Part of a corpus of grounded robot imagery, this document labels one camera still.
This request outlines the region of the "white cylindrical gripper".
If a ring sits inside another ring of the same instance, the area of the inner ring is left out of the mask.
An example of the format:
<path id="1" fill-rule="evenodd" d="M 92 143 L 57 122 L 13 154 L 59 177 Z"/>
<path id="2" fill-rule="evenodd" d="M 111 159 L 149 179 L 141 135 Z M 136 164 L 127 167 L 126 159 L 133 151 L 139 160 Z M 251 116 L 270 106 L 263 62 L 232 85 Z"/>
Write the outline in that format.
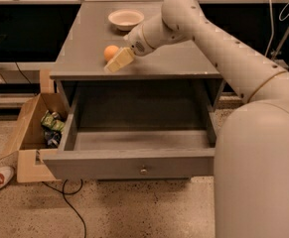
<path id="1" fill-rule="evenodd" d="M 106 64 L 105 69 L 109 72 L 117 72 L 129 65 L 134 61 L 135 55 L 144 57 L 151 53 L 151 47 L 145 41 L 141 25 L 133 28 L 123 39 L 128 48 L 120 48 Z"/>

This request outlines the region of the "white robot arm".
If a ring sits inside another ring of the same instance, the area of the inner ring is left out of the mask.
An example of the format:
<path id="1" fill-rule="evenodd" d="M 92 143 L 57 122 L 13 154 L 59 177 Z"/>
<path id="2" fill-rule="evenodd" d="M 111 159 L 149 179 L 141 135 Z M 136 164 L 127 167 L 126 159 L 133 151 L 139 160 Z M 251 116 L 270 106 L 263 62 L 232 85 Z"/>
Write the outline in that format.
<path id="1" fill-rule="evenodd" d="M 191 40 L 242 101 L 219 130 L 216 238 L 289 238 L 289 71 L 210 22 L 194 0 L 164 0 L 106 65 Z"/>

